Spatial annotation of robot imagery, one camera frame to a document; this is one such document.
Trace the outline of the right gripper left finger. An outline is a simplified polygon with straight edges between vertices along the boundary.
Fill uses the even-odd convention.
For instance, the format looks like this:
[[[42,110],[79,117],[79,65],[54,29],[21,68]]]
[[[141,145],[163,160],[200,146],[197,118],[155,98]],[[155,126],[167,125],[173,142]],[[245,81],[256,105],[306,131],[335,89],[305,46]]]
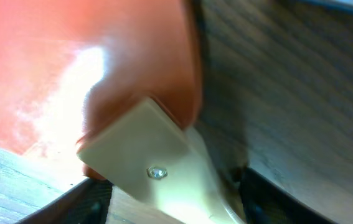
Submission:
[[[85,179],[18,224],[105,224],[112,191],[107,180]]]

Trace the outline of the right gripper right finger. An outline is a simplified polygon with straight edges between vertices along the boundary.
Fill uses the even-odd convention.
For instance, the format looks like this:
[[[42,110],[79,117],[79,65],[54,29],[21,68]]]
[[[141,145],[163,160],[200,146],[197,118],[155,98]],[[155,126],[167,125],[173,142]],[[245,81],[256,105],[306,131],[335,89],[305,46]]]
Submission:
[[[242,173],[240,198],[249,224],[333,224],[251,168]]]

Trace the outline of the orange scraper with wooden handle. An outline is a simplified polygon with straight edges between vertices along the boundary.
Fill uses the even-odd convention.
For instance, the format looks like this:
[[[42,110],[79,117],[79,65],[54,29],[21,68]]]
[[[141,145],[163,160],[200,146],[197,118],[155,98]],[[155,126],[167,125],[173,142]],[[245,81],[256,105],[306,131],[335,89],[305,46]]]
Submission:
[[[191,1],[0,1],[0,223],[85,179],[184,223],[240,223],[193,125]]]

